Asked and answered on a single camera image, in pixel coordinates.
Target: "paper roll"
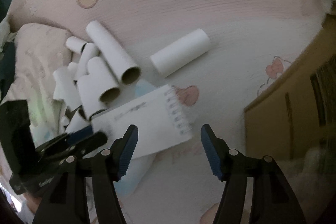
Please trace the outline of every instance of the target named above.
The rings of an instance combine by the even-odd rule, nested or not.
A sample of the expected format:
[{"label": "paper roll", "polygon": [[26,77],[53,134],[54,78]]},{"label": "paper roll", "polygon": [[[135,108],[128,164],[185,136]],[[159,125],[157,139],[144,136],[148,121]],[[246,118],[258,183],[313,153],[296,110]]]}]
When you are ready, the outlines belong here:
[{"label": "paper roll", "polygon": [[[70,72],[70,75],[72,78],[75,77],[75,73],[77,71],[77,66],[78,64],[77,63],[74,63],[74,62],[70,62],[69,65],[68,65],[68,70]],[[60,97],[61,94],[60,94],[60,89],[58,87],[58,85],[55,86],[55,90],[54,90],[54,94],[53,94],[53,99],[54,100],[57,100],[57,101],[61,101],[62,98]]]},{"label": "paper roll", "polygon": [[88,43],[85,40],[79,39],[77,37],[69,37],[65,42],[65,46],[72,52],[81,54],[84,50],[85,44]]},{"label": "paper roll", "polygon": [[151,60],[157,71],[167,77],[207,52],[210,47],[207,34],[202,29],[197,29],[153,54]]},{"label": "paper roll", "polygon": [[118,97],[120,93],[118,82],[101,57],[90,59],[87,63],[87,70],[100,101],[110,102]]},{"label": "paper roll", "polygon": [[60,92],[60,89],[59,89],[57,84],[55,86],[55,90],[54,90],[54,94],[53,94],[52,98],[56,101],[62,101],[63,100],[61,98],[61,92]]},{"label": "paper roll", "polygon": [[72,78],[75,78],[75,74],[78,68],[78,64],[74,63],[74,62],[70,62],[68,65],[68,70],[70,72],[70,75],[72,76]]},{"label": "paper roll", "polygon": [[119,82],[129,85],[139,78],[140,67],[103,25],[92,21],[86,27],[86,32],[102,52]]},{"label": "paper roll", "polygon": [[100,94],[97,92],[90,75],[82,76],[77,82],[77,87],[87,120],[90,121],[93,115],[107,109],[106,105],[99,100]]},{"label": "paper roll", "polygon": [[67,67],[58,68],[53,73],[58,97],[64,100],[70,111],[74,111],[82,104],[78,90]]},{"label": "paper roll", "polygon": [[69,125],[69,123],[70,123],[70,120],[69,120],[68,117],[63,116],[63,117],[61,118],[61,125],[62,125],[62,126],[66,127],[67,125]]},{"label": "paper roll", "polygon": [[77,132],[89,125],[90,122],[85,119],[83,109],[80,107],[72,117],[65,133]]},{"label": "paper roll", "polygon": [[87,43],[84,47],[81,58],[78,62],[77,71],[75,73],[75,81],[78,81],[83,75],[87,75],[87,63],[92,57],[98,56],[99,50],[93,43]]}]

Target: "cardboard box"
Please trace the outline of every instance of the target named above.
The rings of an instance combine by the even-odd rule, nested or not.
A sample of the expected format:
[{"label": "cardboard box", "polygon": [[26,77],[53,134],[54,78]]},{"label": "cardboard box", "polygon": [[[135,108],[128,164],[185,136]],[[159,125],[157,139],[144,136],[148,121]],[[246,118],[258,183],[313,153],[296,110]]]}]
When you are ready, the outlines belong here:
[{"label": "cardboard box", "polygon": [[295,62],[245,108],[246,155],[303,157],[336,134],[336,16]]}]

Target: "notepad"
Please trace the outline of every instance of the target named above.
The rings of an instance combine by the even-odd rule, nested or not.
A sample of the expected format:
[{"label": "notepad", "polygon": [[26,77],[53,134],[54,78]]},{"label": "notepad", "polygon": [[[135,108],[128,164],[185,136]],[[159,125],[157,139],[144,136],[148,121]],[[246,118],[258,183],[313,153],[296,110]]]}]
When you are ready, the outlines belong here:
[{"label": "notepad", "polygon": [[130,124],[135,124],[139,131],[133,159],[165,150],[192,138],[191,127],[175,95],[175,89],[165,85],[121,107],[94,116],[94,132],[104,132],[108,141],[91,155],[110,148],[116,139],[122,138]]}]

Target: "toilet paper roll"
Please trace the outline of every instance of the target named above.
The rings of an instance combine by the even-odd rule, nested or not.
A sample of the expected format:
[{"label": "toilet paper roll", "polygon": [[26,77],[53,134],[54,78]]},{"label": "toilet paper roll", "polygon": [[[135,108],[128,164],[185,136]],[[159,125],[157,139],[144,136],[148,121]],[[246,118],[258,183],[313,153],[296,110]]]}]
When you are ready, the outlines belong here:
[{"label": "toilet paper roll", "polygon": [[210,47],[207,34],[202,29],[197,29],[153,54],[151,60],[157,71],[167,77],[207,52]]},{"label": "toilet paper roll", "polygon": [[70,111],[74,111],[82,104],[78,90],[67,67],[58,68],[53,73],[58,97],[64,100]]},{"label": "toilet paper roll", "polygon": [[84,50],[85,44],[88,43],[85,40],[82,40],[77,37],[69,37],[68,40],[65,42],[65,46],[72,52],[76,52],[81,54]]},{"label": "toilet paper roll", "polygon": [[103,25],[92,21],[86,27],[86,32],[102,52],[119,82],[129,85],[139,78],[139,66]]},{"label": "toilet paper roll", "polygon": [[72,117],[67,129],[65,130],[65,133],[77,132],[89,125],[90,122],[85,119],[83,109],[80,107]]},{"label": "toilet paper roll", "polygon": [[[68,65],[68,70],[69,70],[72,78],[75,77],[75,73],[77,71],[77,66],[78,66],[78,64],[74,63],[74,62],[70,62],[69,65]],[[52,98],[54,100],[57,100],[57,101],[62,100],[62,98],[60,97],[60,89],[59,89],[58,85],[55,86],[55,90],[54,90],[54,94],[53,94]]]},{"label": "toilet paper roll", "polygon": [[70,62],[68,65],[68,70],[70,72],[70,75],[72,76],[72,78],[75,78],[75,74],[78,68],[78,64],[74,63],[74,62]]},{"label": "toilet paper roll", "polygon": [[74,80],[78,81],[83,75],[87,75],[87,63],[88,61],[95,56],[98,56],[99,50],[93,43],[87,43],[82,52],[81,58],[78,62],[77,71],[75,73]]},{"label": "toilet paper roll", "polygon": [[82,100],[82,107],[87,120],[107,109],[106,105],[99,100],[100,94],[97,92],[90,75],[84,75],[77,82],[79,95]]},{"label": "toilet paper roll", "polygon": [[55,86],[55,90],[54,90],[54,94],[53,94],[52,98],[56,101],[62,101],[63,100],[61,98],[61,92],[60,92],[60,89],[59,89],[57,84]]},{"label": "toilet paper roll", "polygon": [[87,70],[100,101],[110,102],[118,97],[120,93],[118,82],[101,57],[91,58],[87,63]]},{"label": "toilet paper roll", "polygon": [[68,117],[63,116],[63,117],[61,118],[61,125],[62,125],[62,126],[66,127],[67,125],[69,125],[69,123],[70,123],[70,120],[69,120]]}]

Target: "cloth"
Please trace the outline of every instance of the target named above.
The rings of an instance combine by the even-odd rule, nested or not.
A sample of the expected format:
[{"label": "cloth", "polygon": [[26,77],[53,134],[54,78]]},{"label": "cloth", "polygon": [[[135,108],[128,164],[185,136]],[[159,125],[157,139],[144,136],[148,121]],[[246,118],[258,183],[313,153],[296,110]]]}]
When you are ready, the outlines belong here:
[{"label": "cloth", "polygon": [[14,81],[15,76],[15,45],[6,42],[3,48],[3,58],[0,60],[0,103]]},{"label": "cloth", "polygon": [[12,201],[12,198],[11,198],[11,194],[3,187],[0,187],[2,192],[4,193],[4,195],[6,196],[7,198],[7,201],[9,204],[11,204],[13,201]]},{"label": "cloth", "polygon": [[27,206],[27,201],[22,202],[21,212],[17,213],[19,218],[24,222],[24,224],[32,224],[34,220],[34,214],[30,211]]},{"label": "cloth", "polygon": [[2,52],[2,47],[4,43],[7,41],[7,38],[10,33],[11,33],[11,28],[8,23],[8,16],[6,16],[0,22],[0,52]]},{"label": "cloth", "polygon": [[[35,146],[52,139],[58,134],[59,113],[62,103],[53,100],[55,82],[53,72],[67,65],[71,52],[64,46],[71,34],[63,29],[42,24],[24,25],[15,38],[16,78],[11,85],[7,100],[28,101],[33,140]],[[0,144],[1,184],[22,201],[9,185],[11,169]]]}]

